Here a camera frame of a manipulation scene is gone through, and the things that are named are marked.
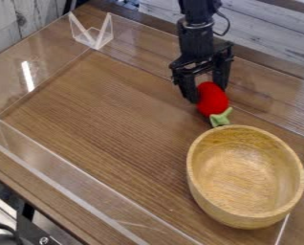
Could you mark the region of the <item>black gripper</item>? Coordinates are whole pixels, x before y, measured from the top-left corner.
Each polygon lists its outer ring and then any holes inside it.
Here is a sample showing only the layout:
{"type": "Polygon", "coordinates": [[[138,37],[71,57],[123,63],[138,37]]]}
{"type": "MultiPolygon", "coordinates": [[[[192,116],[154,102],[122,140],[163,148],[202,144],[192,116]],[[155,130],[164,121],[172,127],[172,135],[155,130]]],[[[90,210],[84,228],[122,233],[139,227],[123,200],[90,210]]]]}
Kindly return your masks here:
{"type": "Polygon", "coordinates": [[[182,95],[191,103],[199,101],[195,76],[203,73],[212,72],[214,82],[223,90],[227,90],[231,63],[234,62],[232,46],[234,43],[230,41],[218,43],[210,57],[196,58],[182,55],[168,65],[172,72],[172,82],[179,85],[182,95]]]}

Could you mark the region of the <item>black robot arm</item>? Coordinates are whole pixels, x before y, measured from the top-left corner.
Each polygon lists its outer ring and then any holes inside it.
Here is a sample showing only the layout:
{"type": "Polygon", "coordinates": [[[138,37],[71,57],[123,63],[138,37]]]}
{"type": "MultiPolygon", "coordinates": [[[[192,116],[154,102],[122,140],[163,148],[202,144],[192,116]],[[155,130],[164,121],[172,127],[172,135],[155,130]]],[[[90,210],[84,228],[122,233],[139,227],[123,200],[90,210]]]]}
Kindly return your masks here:
{"type": "Polygon", "coordinates": [[[168,68],[172,82],[179,86],[183,97],[199,102],[196,77],[211,72],[212,81],[226,91],[234,53],[231,41],[215,42],[215,35],[228,33],[231,23],[220,13],[222,0],[178,0],[184,15],[176,22],[180,57],[168,68]]]}

